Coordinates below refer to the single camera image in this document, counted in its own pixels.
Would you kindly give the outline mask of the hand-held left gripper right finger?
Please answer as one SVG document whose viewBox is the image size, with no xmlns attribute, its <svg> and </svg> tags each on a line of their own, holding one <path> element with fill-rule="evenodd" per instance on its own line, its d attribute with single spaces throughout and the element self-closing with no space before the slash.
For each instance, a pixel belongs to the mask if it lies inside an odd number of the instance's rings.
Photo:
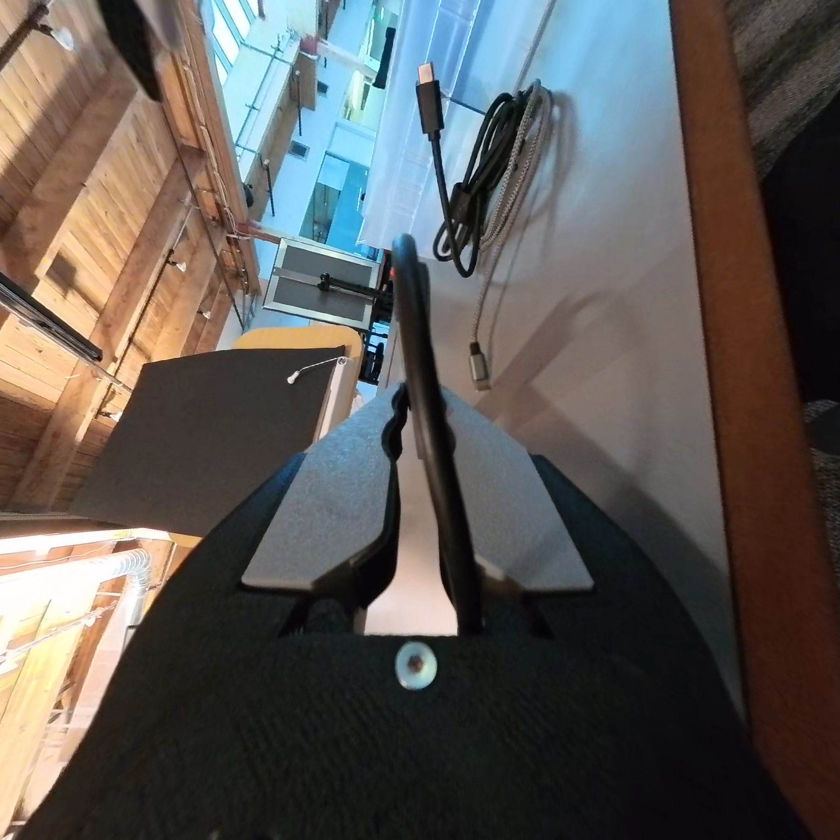
<svg viewBox="0 0 840 840">
<path fill-rule="evenodd" d="M 527 449 L 442 387 L 476 561 L 523 594 L 591 592 L 592 576 Z"/>
</svg>

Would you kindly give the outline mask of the black partition panel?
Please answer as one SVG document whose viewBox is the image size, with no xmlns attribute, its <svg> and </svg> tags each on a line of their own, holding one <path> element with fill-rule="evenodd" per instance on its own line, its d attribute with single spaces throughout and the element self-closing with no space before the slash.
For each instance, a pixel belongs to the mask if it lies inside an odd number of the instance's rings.
<svg viewBox="0 0 840 840">
<path fill-rule="evenodd" d="M 312 444 L 341 354 L 225 350 L 144 366 L 70 514 L 202 538 Z"/>
</svg>

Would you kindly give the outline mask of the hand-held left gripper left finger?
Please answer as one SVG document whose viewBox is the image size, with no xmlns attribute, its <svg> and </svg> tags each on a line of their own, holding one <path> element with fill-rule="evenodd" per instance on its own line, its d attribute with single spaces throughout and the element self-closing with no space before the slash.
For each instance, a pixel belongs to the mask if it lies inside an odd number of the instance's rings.
<svg viewBox="0 0 840 840">
<path fill-rule="evenodd" d="M 405 385 L 393 385 L 279 471 L 243 503 L 249 594 L 333 599 L 365 611 L 392 582 L 400 527 L 396 461 L 407 420 Z M 258 514 L 263 491 L 272 501 Z"/>
</svg>

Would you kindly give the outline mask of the silver air duct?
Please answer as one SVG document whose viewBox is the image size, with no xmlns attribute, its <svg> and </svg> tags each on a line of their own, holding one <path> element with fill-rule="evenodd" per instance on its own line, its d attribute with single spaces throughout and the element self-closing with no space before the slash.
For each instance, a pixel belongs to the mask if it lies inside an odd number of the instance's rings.
<svg viewBox="0 0 840 840">
<path fill-rule="evenodd" d="M 119 604 L 125 604 L 127 628 L 136 628 L 143 616 L 145 599 L 151 587 L 152 558 L 146 549 L 112 553 L 98 562 L 100 581 L 125 578 Z"/>
</svg>

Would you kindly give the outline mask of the black ceiling rail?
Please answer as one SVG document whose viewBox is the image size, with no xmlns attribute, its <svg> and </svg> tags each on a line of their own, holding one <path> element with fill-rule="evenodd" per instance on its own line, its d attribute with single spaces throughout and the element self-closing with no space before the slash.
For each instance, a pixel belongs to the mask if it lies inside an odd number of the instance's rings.
<svg viewBox="0 0 840 840">
<path fill-rule="evenodd" d="M 25 326 L 46 336 L 79 361 L 99 364 L 102 351 L 68 323 L 34 299 L 16 282 L 1 272 L 1 306 Z"/>
</svg>

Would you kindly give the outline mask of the grey framed panel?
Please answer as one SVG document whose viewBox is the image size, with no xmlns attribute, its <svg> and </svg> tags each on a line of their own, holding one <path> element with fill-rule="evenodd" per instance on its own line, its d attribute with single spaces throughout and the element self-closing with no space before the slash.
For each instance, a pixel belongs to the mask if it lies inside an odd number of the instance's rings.
<svg viewBox="0 0 840 840">
<path fill-rule="evenodd" d="M 297 237 L 282 237 L 263 308 L 300 319 L 367 330 L 381 295 L 380 261 Z"/>
</svg>

